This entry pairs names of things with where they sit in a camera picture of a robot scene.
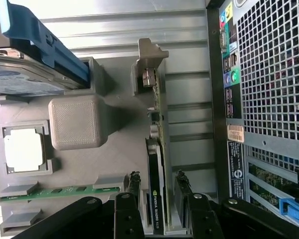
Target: blue label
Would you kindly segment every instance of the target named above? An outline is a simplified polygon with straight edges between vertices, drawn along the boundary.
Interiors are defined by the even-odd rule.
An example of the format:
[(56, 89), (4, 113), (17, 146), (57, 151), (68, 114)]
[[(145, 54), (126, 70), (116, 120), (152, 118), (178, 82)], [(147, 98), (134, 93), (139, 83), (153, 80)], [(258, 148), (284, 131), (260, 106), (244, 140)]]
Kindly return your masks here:
[(18, 76), (18, 75), (21, 75), (21, 73), (17, 71), (0, 71), (0, 76)]

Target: blue tab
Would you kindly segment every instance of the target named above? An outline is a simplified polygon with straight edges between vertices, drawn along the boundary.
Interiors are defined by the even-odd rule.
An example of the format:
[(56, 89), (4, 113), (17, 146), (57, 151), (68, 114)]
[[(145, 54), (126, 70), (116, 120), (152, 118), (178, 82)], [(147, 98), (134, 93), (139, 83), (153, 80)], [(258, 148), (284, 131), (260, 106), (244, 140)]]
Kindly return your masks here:
[(299, 203), (297, 203), (294, 199), (279, 199), (279, 210), (281, 215), (287, 215), (299, 223)]
[(41, 60), (54, 68), (58, 63), (89, 82), (89, 68), (49, 31), (26, 7), (0, 0), (0, 27), (4, 36), (29, 40), (41, 51)]

